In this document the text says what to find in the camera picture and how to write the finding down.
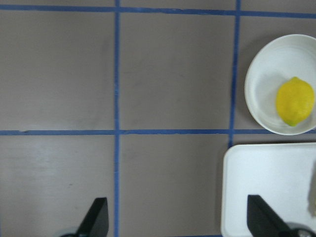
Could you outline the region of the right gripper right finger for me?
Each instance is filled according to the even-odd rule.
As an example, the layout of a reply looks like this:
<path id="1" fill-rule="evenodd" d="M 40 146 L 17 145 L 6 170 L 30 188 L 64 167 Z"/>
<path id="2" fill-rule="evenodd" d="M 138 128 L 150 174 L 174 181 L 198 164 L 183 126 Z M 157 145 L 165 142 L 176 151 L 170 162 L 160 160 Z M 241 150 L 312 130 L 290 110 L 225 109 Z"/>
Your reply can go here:
<path id="1" fill-rule="evenodd" d="M 247 197 L 247 227 L 253 237 L 290 237 L 291 229 L 260 195 Z"/>

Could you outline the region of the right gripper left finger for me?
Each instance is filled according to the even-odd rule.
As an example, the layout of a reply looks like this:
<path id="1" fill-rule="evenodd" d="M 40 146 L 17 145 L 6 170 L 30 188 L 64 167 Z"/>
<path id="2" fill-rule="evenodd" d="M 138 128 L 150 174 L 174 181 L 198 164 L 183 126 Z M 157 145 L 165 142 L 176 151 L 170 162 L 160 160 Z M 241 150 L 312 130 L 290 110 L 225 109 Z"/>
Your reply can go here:
<path id="1" fill-rule="evenodd" d="M 109 231 L 108 202 L 106 197 L 98 197 L 77 229 L 76 237 L 106 237 Z"/>

